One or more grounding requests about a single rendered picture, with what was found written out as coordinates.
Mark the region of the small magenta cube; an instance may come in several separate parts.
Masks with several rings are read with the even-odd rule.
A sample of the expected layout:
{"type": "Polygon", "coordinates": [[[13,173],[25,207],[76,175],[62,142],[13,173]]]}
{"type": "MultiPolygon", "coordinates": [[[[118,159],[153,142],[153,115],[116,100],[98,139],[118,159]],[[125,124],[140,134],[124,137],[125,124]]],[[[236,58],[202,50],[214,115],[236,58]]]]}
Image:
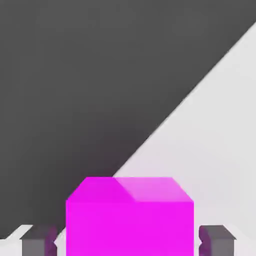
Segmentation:
{"type": "Polygon", "coordinates": [[[171,177],[87,177],[66,200],[66,256],[194,256],[194,202],[171,177]]]}

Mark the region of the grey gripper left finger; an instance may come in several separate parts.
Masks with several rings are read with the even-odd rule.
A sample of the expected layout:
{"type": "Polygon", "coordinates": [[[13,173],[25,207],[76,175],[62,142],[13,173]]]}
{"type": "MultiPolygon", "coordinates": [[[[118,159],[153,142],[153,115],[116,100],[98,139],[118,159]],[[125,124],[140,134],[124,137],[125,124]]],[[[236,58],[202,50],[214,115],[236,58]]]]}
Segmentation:
{"type": "Polygon", "coordinates": [[[55,226],[23,224],[0,238],[0,256],[58,256],[55,226]]]}

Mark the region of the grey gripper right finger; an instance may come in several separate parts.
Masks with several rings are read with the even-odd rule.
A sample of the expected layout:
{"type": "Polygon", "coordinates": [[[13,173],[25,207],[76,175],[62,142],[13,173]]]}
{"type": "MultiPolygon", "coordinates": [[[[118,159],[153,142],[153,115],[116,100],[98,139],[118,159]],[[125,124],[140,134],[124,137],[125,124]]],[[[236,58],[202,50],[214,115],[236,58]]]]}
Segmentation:
{"type": "Polygon", "coordinates": [[[237,239],[224,225],[200,225],[198,256],[253,256],[252,244],[237,239]]]}

